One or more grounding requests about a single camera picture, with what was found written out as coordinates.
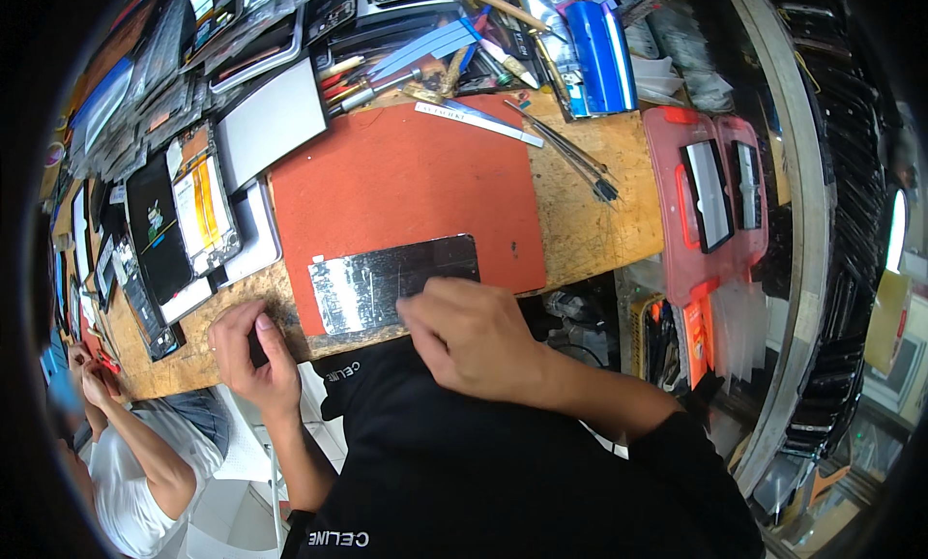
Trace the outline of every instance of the blue jeans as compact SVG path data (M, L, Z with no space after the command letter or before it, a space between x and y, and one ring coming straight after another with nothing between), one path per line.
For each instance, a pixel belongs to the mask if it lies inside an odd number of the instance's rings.
M225 409L222 408L209 388L174 394L160 399L175 412L189 420L204 437L207 437L210 442L216 445L216 448L222 453L223 459L226 459L229 449L229 421L226 418ZM154 410L146 408L144 400L135 403L133 408Z

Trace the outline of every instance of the hand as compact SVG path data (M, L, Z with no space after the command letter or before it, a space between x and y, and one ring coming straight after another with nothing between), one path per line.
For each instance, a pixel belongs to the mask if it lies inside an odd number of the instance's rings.
M94 360L94 357L87 351L84 342L78 342L68 347L68 368L76 374L78 379L84 373L84 367Z
M438 385L468 396L533 405L544 388L546 346L506 289L433 277L396 309Z
M113 401L110 387L116 387L116 382L111 378L112 373L99 362L91 362L84 368L81 378L84 398L100 410Z
M269 419L299 416L301 381L284 337L263 312L264 301L226 309L210 326L207 339L219 364L219 377L230 390L249 400ZM256 369L249 356L248 334L254 328L268 363Z

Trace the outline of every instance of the black t-shirt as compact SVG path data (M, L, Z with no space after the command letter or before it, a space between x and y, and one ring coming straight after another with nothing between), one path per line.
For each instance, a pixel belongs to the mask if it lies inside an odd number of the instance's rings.
M755 558L737 485L702 428L671 416L624 460L561 414L443 389L409 338L319 360L348 456L285 558Z

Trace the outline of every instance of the fingernail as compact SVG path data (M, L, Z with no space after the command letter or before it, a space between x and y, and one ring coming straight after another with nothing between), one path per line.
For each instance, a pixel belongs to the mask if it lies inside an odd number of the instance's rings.
M258 319L254 322L254 324L259 330L269 330L274 327L274 321L271 321L271 318L267 317L267 315L264 313L261 313L261 315L258 316Z

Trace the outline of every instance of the workbench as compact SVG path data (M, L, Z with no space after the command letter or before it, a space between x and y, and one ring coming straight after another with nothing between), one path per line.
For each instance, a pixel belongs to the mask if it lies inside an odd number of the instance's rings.
M372 107L412 101L390 95ZM527 112L567 136L617 179L616 211L595 200L586 182L555 149L528 147L548 275L539 294L633 263L664 249L661 213L639 112L565 124L551 94L533 92ZM531 126L524 125L526 130ZM273 189L274 179L270 178ZM59 218L57 225L70 226ZM98 245L94 243L93 254ZM220 290L180 321L187 343L152 363L122 294L111 298L105 323L122 363L120 383L129 399L162 397L218 383L219 369L206 341L207 329L225 308L265 299L268 315L282 329L298 362L376 344L406 334L400 325L342 335L307 337L300 326L283 259Z

